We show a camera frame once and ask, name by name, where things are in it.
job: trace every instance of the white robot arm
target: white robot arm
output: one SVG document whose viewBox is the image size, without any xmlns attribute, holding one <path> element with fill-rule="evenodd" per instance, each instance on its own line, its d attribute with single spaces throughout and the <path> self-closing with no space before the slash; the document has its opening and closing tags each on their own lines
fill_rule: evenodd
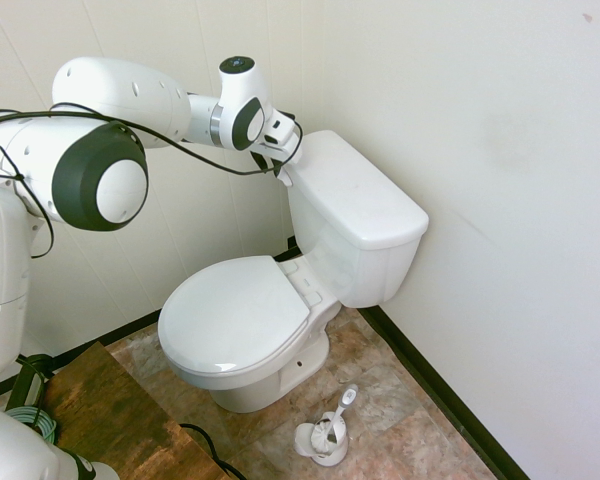
<svg viewBox="0 0 600 480">
<path fill-rule="evenodd" d="M 124 227 L 146 199 L 144 148 L 188 141 L 250 150 L 265 171 L 273 169 L 262 156 L 278 167 L 298 160 L 296 124 L 271 106 L 255 62 L 232 57 L 220 76 L 217 99 L 187 94 L 148 67 L 78 58 L 58 71 L 50 112 L 0 110 L 0 372 L 21 348 L 32 218 L 96 231 Z M 81 463 L 91 465 L 0 412 L 0 480 L 77 479 L 78 470 L 80 479 L 84 472 L 117 478 L 106 465 L 77 469 Z"/>
</svg>

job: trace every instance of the toilet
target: toilet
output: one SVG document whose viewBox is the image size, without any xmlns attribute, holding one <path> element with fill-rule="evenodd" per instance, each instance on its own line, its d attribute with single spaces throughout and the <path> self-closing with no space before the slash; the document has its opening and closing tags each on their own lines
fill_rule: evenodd
<svg viewBox="0 0 600 480">
<path fill-rule="evenodd" d="M 260 410 L 324 365 L 327 322 L 340 307 L 393 297 L 429 217 L 332 131 L 306 135 L 288 174 L 303 255 L 211 265 L 185 280 L 158 321 L 173 371 L 221 407 Z"/>
</svg>

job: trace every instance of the wooden board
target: wooden board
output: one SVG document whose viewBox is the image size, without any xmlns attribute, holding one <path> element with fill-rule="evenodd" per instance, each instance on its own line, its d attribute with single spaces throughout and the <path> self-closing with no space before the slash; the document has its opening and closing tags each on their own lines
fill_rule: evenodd
<svg viewBox="0 0 600 480">
<path fill-rule="evenodd" d="M 125 369 L 95 344 L 48 384 L 58 442 L 127 479 L 229 480 Z"/>
</svg>

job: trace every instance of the black cable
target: black cable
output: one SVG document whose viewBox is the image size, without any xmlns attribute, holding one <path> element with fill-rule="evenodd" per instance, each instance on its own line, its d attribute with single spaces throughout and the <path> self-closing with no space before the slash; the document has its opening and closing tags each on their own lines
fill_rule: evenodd
<svg viewBox="0 0 600 480">
<path fill-rule="evenodd" d="M 5 149 L 2 148 L 1 145 L 0 145 L 0 151 L 2 152 L 2 154 L 5 156 L 5 158 L 8 160 L 8 162 L 11 164 L 11 166 L 13 167 L 13 169 L 16 172 L 15 175 L 2 175 L 2 174 L 0 174 L 0 178 L 5 178 L 7 180 L 15 180 L 17 182 L 20 182 L 22 184 L 22 186 L 25 188 L 25 190 L 27 191 L 27 193 L 31 196 L 31 198 L 35 202 L 36 206 L 38 207 L 38 209 L 42 213 L 42 216 L 44 217 L 45 221 L 47 222 L 47 226 L 49 227 L 49 234 L 51 236 L 51 239 L 49 240 L 49 248 L 47 248 L 46 252 L 44 252 L 44 253 L 42 253 L 40 255 L 32 255 L 31 256 L 31 258 L 33 258 L 33 259 L 44 257 L 53 248 L 53 244 L 55 243 L 55 238 L 56 238 L 55 232 L 53 231 L 53 225 L 51 224 L 51 219 L 49 218 L 49 215 L 47 215 L 47 212 L 45 211 L 45 209 L 42 207 L 42 204 L 38 200 L 38 197 L 36 197 L 35 193 L 33 193 L 33 191 L 31 190 L 31 188 L 29 188 L 29 185 L 27 185 L 27 182 L 25 182 L 25 176 L 20 173 L 20 171 L 18 170 L 18 167 L 16 166 L 15 162 L 13 160 L 11 160 L 11 157 L 9 157 L 9 155 L 7 154 L 7 152 L 5 151 Z"/>
<path fill-rule="evenodd" d="M 197 153 L 189 150 L 188 148 L 183 147 L 179 143 L 171 140 L 170 138 L 162 135 L 159 132 L 156 132 L 155 130 L 152 130 L 151 128 L 145 127 L 144 125 L 140 125 L 138 123 L 130 122 L 127 120 L 116 118 L 116 117 L 109 117 L 107 115 L 102 115 L 101 113 L 97 112 L 96 110 L 93 110 L 88 107 L 84 107 L 84 106 L 76 104 L 76 103 L 65 102 L 65 103 L 59 103 L 57 105 L 54 105 L 54 107 L 57 107 L 57 106 L 74 107 L 74 108 L 85 110 L 85 112 L 74 112 L 74 111 L 57 112 L 57 111 L 51 111 L 51 110 L 46 111 L 46 112 L 25 112 L 25 113 L 18 112 L 18 113 L 13 113 L 10 115 L 0 116 L 0 123 L 8 122 L 10 120 L 17 120 L 17 119 L 21 119 L 21 118 L 40 118 L 40 117 L 49 117 L 49 118 L 51 118 L 51 117 L 77 117 L 77 118 L 91 118 L 91 119 L 95 119 L 95 120 L 102 120 L 102 121 L 108 121 L 108 122 L 113 122 L 113 121 L 120 122 L 124 125 L 127 125 L 130 128 L 135 128 L 135 129 L 138 129 L 145 133 L 148 133 L 149 135 L 157 137 L 160 140 L 164 141 L 165 143 L 168 143 L 172 147 L 180 150 L 181 152 L 183 152 L 191 157 L 194 157 L 194 158 L 200 160 L 201 162 L 206 163 L 207 165 L 211 165 L 212 167 L 218 168 L 218 169 L 223 170 L 228 173 L 232 173 L 234 175 L 242 175 L 242 176 L 257 175 L 257 174 L 261 174 L 261 173 L 275 172 L 275 171 L 279 170 L 280 167 L 286 165 L 288 162 L 290 162 L 293 159 L 295 154 L 298 152 L 298 149 L 300 148 L 300 144 L 302 143 L 302 137 L 304 135 L 300 124 L 296 120 L 293 120 L 294 124 L 296 125 L 296 127 L 298 127 L 298 130 L 300 132 L 298 144 L 294 148 L 293 152 L 291 152 L 291 155 L 289 155 L 289 157 L 284 162 L 282 162 L 282 165 L 270 167 L 265 170 L 240 171 L 240 170 L 234 170 L 229 167 L 225 167 L 224 165 L 220 165 L 219 163 L 209 160 L 208 158 L 203 157 L 202 155 L 197 154 Z"/>
<path fill-rule="evenodd" d="M 216 448 L 213 445 L 213 440 L 211 440 L 211 437 L 209 436 L 209 434 L 207 432 L 205 432 L 202 428 L 200 428 L 199 426 L 194 425 L 192 423 L 181 423 L 180 426 L 182 428 L 190 428 L 192 430 L 195 430 L 196 432 L 198 432 L 199 434 L 201 434 L 204 437 L 204 439 L 209 444 L 209 450 L 211 451 L 211 458 L 213 458 L 213 461 L 216 462 L 216 464 L 222 470 L 224 470 L 225 473 L 227 473 L 227 470 L 229 470 L 229 472 L 231 472 L 232 474 L 234 474 L 240 480 L 247 480 L 247 477 L 245 477 L 244 475 L 242 475 L 242 473 L 240 473 L 240 471 L 237 468 L 229 465 L 224 460 L 220 460 L 220 458 L 218 457 L 218 454 L 216 453 Z"/>
<path fill-rule="evenodd" d="M 31 424 L 31 427 L 35 428 L 38 425 L 38 420 L 40 419 L 40 412 L 42 411 L 42 397 L 47 388 L 47 384 L 45 383 L 47 377 L 40 370 L 38 370 L 38 368 L 35 365 L 30 363 L 27 360 L 27 357 L 25 357 L 24 355 L 18 355 L 18 358 L 16 358 L 16 363 L 30 368 L 34 371 L 36 375 L 38 375 L 38 377 L 40 377 L 40 388 L 38 389 L 38 394 L 36 395 L 35 401 L 35 405 L 37 407 L 36 416 L 34 417 L 33 423 Z"/>
<path fill-rule="evenodd" d="M 24 175 L 22 175 L 20 173 L 20 170 L 18 170 L 18 167 L 16 166 L 15 162 L 13 160 L 11 160 L 11 157 L 9 157 L 9 155 L 7 154 L 5 149 L 2 148 L 2 146 L 0 146 L 0 151 L 5 156 L 5 158 L 7 159 L 7 161 L 13 168 L 13 170 L 16 172 L 13 179 L 19 181 L 22 184 L 24 189 L 27 191 L 27 193 L 31 196 L 31 198 L 35 202 L 38 209 L 40 209 L 40 213 L 42 213 L 42 216 L 44 217 L 45 221 L 47 222 L 47 225 L 49 226 L 49 234 L 51 235 L 51 238 L 49 240 L 49 248 L 47 248 L 46 252 L 44 252 L 40 255 L 32 255 L 31 256 L 31 258 L 33 258 L 33 259 L 44 257 L 47 253 L 49 253 L 51 251 L 51 249 L 53 248 L 53 244 L 55 243 L 55 239 L 56 239 L 55 232 L 53 231 L 53 226 L 51 225 L 51 219 L 49 218 L 49 215 L 47 214 L 46 210 L 42 207 L 42 204 L 40 203 L 40 200 L 38 200 L 38 197 L 36 197 L 35 193 L 33 193 L 33 190 L 31 190 L 31 188 L 29 188 L 29 185 L 27 185 L 27 182 L 24 181 L 25 177 L 24 177 Z"/>
<path fill-rule="evenodd" d="M 119 119 L 116 117 L 109 117 L 106 115 L 102 115 L 101 113 L 99 113 L 98 111 L 96 111 L 92 108 L 85 107 L 85 106 L 79 105 L 77 103 L 63 102 L 63 103 L 58 103 L 51 108 L 55 108 L 58 106 L 78 108 L 78 109 L 85 110 L 85 112 L 73 112 L 73 111 L 72 112 L 68 112 L 68 111 L 55 112 L 55 111 L 49 110 L 47 112 L 25 112 L 25 113 L 22 113 L 22 112 L 17 112 L 15 110 L 0 110 L 0 113 L 1 112 L 14 112 L 14 113 L 10 113 L 8 115 L 0 116 L 0 123 L 7 122 L 10 120 L 17 120 L 17 119 L 21 119 L 21 118 L 39 118 L 39 117 L 49 117 L 49 118 L 50 117 L 77 117 L 77 118 L 90 118 L 90 119 L 96 119 L 96 120 L 108 121 L 108 122 L 116 121 L 116 122 L 120 122 L 130 128 L 135 128 L 135 129 L 141 130 L 145 133 L 148 133 L 150 135 L 153 135 L 153 136 L 159 138 L 160 140 L 166 142 L 167 144 L 171 145 L 172 147 L 180 150 L 181 152 L 183 152 L 189 156 L 192 156 L 192 157 L 200 160 L 201 162 L 206 163 L 207 165 L 218 168 L 218 169 L 223 170 L 228 173 L 232 173 L 234 175 L 241 175 L 241 176 L 264 174 L 267 172 L 274 172 L 274 175 L 278 176 L 280 169 L 283 166 L 285 166 L 287 163 L 289 163 L 293 159 L 293 157 L 296 155 L 296 153 L 298 152 L 298 150 L 300 148 L 300 144 L 302 143 L 302 138 L 304 136 L 302 126 L 295 120 L 295 118 L 289 117 L 293 120 L 293 123 L 296 125 L 296 127 L 298 127 L 298 131 L 299 131 L 298 143 L 296 144 L 295 148 L 293 149 L 293 152 L 291 152 L 291 155 L 289 155 L 289 157 L 284 162 L 275 162 L 273 167 L 262 169 L 262 170 L 249 170 L 249 171 L 245 172 L 245 171 L 240 171 L 240 170 L 234 170 L 232 168 L 225 167 L 224 165 L 220 165 L 219 163 L 209 160 L 208 158 L 203 157 L 202 155 L 197 154 L 197 153 L 189 150 L 188 148 L 183 147 L 179 143 L 171 140 L 170 138 L 162 135 L 161 133 L 156 132 L 155 130 L 152 130 L 151 128 L 145 127 L 144 125 L 129 122 L 129 121 L 122 120 L 122 119 Z M 6 178 L 6 179 L 15 180 L 15 181 L 20 182 L 22 184 L 22 186 L 25 188 L 25 190 L 27 191 L 27 193 L 31 196 L 31 198 L 35 202 L 36 206 L 40 209 L 42 216 L 44 217 L 45 221 L 47 222 L 47 225 L 49 226 L 49 233 L 51 236 L 51 239 L 49 241 L 49 248 L 43 254 L 33 255 L 31 258 L 36 259 L 36 258 L 44 257 L 51 251 L 51 249 L 53 248 L 53 245 L 55 243 L 55 232 L 54 232 L 53 226 L 51 224 L 51 219 L 47 215 L 46 210 L 42 207 L 42 205 L 41 205 L 40 201 L 38 200 L 38 198 L 36 197 L 36 195 L 33 193 L 31 188 L 29 188 L 29 185 L 27 185 L 27 183 L 25 182 L 25 177 L 18 170 L 18 167 L 16 166 L 15 162 L 13 160 L 11 160 L 11 158 L 9 157 L 9 155 L 7 154 L 5 149 L 2 148 L 2 146 L 0 146 L 0 151 L 6 157 L 6 159 L 9 161 L 9 164 L 12 166 L 12 168 L 16 172 L 16 174 L 13 176 L 0 174 L 0 178 Z"/>
</svg>

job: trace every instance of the toilet seat lid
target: toilet seat lid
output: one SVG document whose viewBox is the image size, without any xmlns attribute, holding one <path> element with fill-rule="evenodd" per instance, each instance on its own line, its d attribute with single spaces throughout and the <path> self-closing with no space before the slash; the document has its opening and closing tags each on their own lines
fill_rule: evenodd
<svg viewBox="0 0 600 480">
<path fill-rule="evenodd" d="M 191 373 L 235 372 L 265 360 L 302 330 L 309 309 L 268 256 L 211 265 L 169 297 L 162 349 Z"/>
</svg>

